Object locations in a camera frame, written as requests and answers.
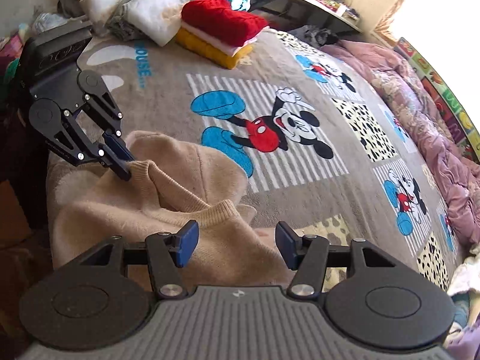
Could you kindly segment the yellow folded sweater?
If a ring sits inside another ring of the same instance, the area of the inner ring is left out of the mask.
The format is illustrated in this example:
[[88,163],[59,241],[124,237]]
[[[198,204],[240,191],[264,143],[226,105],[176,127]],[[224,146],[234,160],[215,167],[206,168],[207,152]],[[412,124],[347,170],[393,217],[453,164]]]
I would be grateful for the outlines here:
[[209,59],[222,68],[230,70],[236,68],[240,60],[249,55],[254,49],[252,45],[246,45],[241,47],[234,56],[230,56],[184,28],[177,32],[175,41],[181,47],[205,59]]

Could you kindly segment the red folded sweater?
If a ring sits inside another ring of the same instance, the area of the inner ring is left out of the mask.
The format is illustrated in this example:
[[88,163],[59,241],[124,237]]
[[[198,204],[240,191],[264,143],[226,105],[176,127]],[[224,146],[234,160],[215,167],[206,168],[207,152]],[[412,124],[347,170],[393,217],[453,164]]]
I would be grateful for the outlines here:
[[181,18],[231,47],[242,47],[269,26],[261,16],[233,10],[228,0],[192,0],[182,8]]

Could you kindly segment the colourful alphabet headboard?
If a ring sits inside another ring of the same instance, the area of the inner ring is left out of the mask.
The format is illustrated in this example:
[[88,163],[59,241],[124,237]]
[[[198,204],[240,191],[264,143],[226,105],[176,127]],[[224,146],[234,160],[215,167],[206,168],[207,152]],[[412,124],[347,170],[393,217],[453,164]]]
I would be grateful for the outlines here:
[[479,131],[474,127],[465,108],[462,107],[454,93],[427,60],[405,38],[401,37],[397,41],[394,50],[406,58],[418,75],[462,155],[479,164]]

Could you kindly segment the Mickey Mouse bed blanket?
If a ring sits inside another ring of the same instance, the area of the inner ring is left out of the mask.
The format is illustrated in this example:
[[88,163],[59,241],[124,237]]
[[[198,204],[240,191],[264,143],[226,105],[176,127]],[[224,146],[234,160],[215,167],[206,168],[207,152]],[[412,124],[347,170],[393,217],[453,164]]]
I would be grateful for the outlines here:
[[425,159],[374,89],[346,63],[268,30],[233,69],[171,42],[95,38],[79,59],[123,114],[208,146],[247,175],[254,224],[360,236],[446,289],[461,263]]

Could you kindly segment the pink purple quilt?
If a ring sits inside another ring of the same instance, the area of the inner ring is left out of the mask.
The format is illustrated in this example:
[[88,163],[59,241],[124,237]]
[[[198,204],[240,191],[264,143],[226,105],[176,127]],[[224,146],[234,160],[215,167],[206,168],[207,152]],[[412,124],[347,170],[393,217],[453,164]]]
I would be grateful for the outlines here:
[[408,61],[392,49],[367,42],[340,40],[321,50],[348,64],[373,86],[425,159],[459,241],[478,244],[479,165],[461,155]]

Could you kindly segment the grey crumpled garment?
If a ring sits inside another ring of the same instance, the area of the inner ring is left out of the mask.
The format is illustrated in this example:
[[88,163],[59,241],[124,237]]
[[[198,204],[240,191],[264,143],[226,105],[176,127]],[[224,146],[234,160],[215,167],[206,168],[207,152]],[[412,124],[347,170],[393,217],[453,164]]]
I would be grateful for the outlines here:
[[135,41],[145,39],[146,35],[127,21],[128,3],[133,0],[120,0],[106,22],[106,29],[120,41]]

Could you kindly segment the pink folded garment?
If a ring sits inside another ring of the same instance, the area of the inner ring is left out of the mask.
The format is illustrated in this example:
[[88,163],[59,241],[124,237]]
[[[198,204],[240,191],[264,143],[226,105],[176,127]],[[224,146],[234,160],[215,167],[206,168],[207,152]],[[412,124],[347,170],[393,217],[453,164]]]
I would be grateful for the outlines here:
[[260,35],[263,32],[263,30],[260,30],[255,37],[252,37],[251,39],[246,40],[241,46],[230,46],[224,43],[223,41],[205,33],[204,31],[187,24],[184,21],[181,22],[181,27],[186,31],[188,31],[189,33],[192,33],[193,35],[197,36],[201,40],[205,41],[206,43],[210,44],[211,46],[216,47],[216,49],[219,49],[224,54],[230,57],[233,57],[234,55],[236,55],[236,53],[238,53],[242,47],[253,45],[255,42],[257,42],[258,35]]

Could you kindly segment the beige knit sweater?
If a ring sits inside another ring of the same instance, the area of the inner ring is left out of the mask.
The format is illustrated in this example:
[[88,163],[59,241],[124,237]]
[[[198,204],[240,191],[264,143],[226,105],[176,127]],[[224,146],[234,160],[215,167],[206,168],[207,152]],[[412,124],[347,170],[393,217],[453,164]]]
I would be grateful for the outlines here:
[[111,236],[141,242],[177,232],[193,220],[199,243],[181,271],[188,288],[287,285],[289,271],[272,229],[254,229],[256,210],[242,204],[246,172],[225,154],[161,133],[127,138],[131,178],[121,180],[96,163],[51,165],[47,177],[49,238],[61,267]]

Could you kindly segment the white crumpled garment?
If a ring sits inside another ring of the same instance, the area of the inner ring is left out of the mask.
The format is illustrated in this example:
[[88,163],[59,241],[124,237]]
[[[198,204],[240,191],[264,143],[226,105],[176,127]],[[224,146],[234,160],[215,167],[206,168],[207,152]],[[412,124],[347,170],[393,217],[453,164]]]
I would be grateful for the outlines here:
[[[133,0],[129,2],[127,21],[158,46],[168,44],[181,27],[182,8],[190,0]],[[94,26],[97,35],[110,33],[106,22],[120,0],[80,0],[80,7]]]

